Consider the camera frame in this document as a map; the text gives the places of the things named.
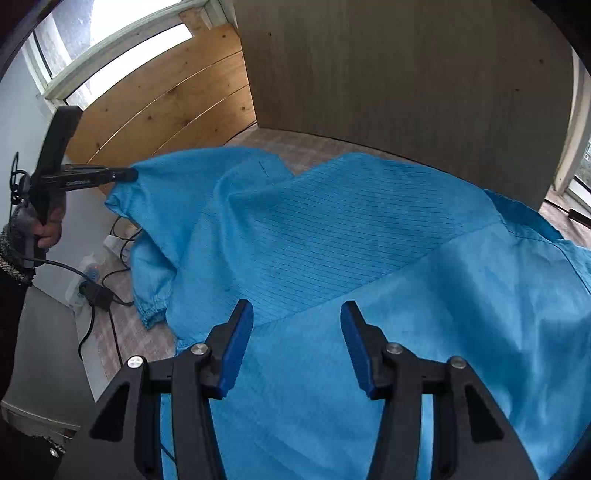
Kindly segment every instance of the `wire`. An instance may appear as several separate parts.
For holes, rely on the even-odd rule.
[[[562,210],[564,213],[568,213],[569,211],[566,208],[561,207],[560,205],[555,204],[554,202],[551,202],[547,199],[544,199],[544,201],[550,205],[552,205],[554,208],[557,208],[558,210]]]
[[[115,331],[115,321],[113,320],[113,313],[109,309],[109,320],[111,321],[111,330],[113,330],[113,338],[115,340],[115,348],[117,350],[117,357],[119,358],[119,365],[123,367],[123,359],[121,358],[121,351],[119,350],[119,341],[117,340],[117,332]]]
[[[170,458],[173,463],[176,465],[177,461],[174,459],[173,454],[168,451],[168,449],[160,442],[160,449],[166,454],[168,458]]]
[[[82,345],[84,345],[84,342],[88,340],[88,337],[92,333],[92,329],[95,326],[95,306],[90,305],[90,308],[92,309],[92,314],[90,316],[88,330],[84,334],[84,337],[82,337],[82,340],[80,340],[80,343],[78,343],[78,356],[80,357],[80,360],[82,360]]]
[[[119,236],[115,233],[115,225],[117,225],[117,222],[119,222],[119,220],[121,220],[123,217],[121,215],[117,216],[117,220],[115,220],[115,222],[113,223],[113,226],[111,227],[111,235],[117,237],[119,240],[126,240],[126,241],[130,241],[130,242],[135,242],[135,234],[130,236],[129,238],[125,238],[123,236]]]
[[[125,240],[125,243],[123,244],[123,246],[121,247],[121,250],[119,252],[119,260],[121,260],[121,263],[123,264],[124,268],[122,268],[121,270],[115,270],[113,272],[107,273],[107,275],[105,275],[103,277],[103,279],[101,280],[101,282],[100,282],[100,284],[103,285],[103,287],[106,287],[105,280],[107,278],[109,278],[110,276],[115,275],[117,273],[128,272],[129,270],[131,270],[131,268],[129,267],[129,265],[126,264],[125,261],[123,260],[123,250],[125,250],[125,247],[127,247],[127,244],[129,242],[134,242],[135,241],[135,237],[137,237],[141,233],[141,231],[142,231],[142,229],[139,229],[132,236],[130,236],[128,239]],[[131,307],[131,306],[134,305],[134,302],[133,301],[123,301],[115,292],[113,292],[113,295],[115,295],[115,298],[113,299],[113,302],[116,303],[116,304],[118,304],[118,305],[123,305],[124,307]]]

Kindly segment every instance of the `blue gripper pad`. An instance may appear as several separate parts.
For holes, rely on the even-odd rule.
[[[367,393],[369,398],[375,396],[376,385],[372,372],[371,357],[361,336],[361,328],[366,323],[353,301],[343,303],[340,308],[340,329],[345,337],[347,350],[353,363],[355,376],[359,383],[359,388]]]
[[[234,388],[236,384],[236,377],[238,377],[238,371],[242,365],[242,359],[246,352],[246,346],[248,339],[251,337],[252,325],[254,323],[254,313],[252,311],[252,304],[246,302],[246,305],[242,308],[241,312],[237,310],[241,307],[240,302],[234,309],[228,323],[235,322],[233,332],[228,340],[226,350],[222,355],[220,379],[217,385],[217,390],[220,397],[223,398],[228,394],[228,391]]]

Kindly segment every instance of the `sleeve of black jacket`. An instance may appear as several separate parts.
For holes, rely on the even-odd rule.
[[[27,288],[0,270],[0,398],[4,397],[12,376],[18,323]],[[51,448],[45,439],[28,437],[0,419],[1,478],[53,478],[59,459],[52,455]]]

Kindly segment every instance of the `elastic cuff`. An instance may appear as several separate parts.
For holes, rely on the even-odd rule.
[[[6,272],[10,277],[14,278],[20,284],[27,286],[31,286],[33,284],[33,276],[35,276],[34,268],[28,268],[26,270],[19,269],[0,255],[0,270]]]

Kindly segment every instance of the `wooden board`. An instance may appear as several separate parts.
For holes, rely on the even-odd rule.
[[[230,24],[207,30],[142,65],[96,99],[84,112],[66,154],[87,163],[134,115],[186,78],[241,50]]]
[[[247,84],[242,53],[220,60],[147,106],[90,162],[114,167],[144,160],[204,111]]]
[[[259,126],[377,148],[538,208],[571,49],[529,0],[241,0]]]
[[[190,10],[180,12],[178,16],[191,32],[193,38],[197,38],[204,31],[212,27],[212,23],[209,22],[207,14],[203,8],[191,8]]]
[[[154,155],[189,148],[221,147],[255,121],[251,91],[245,86],[189,123]]]

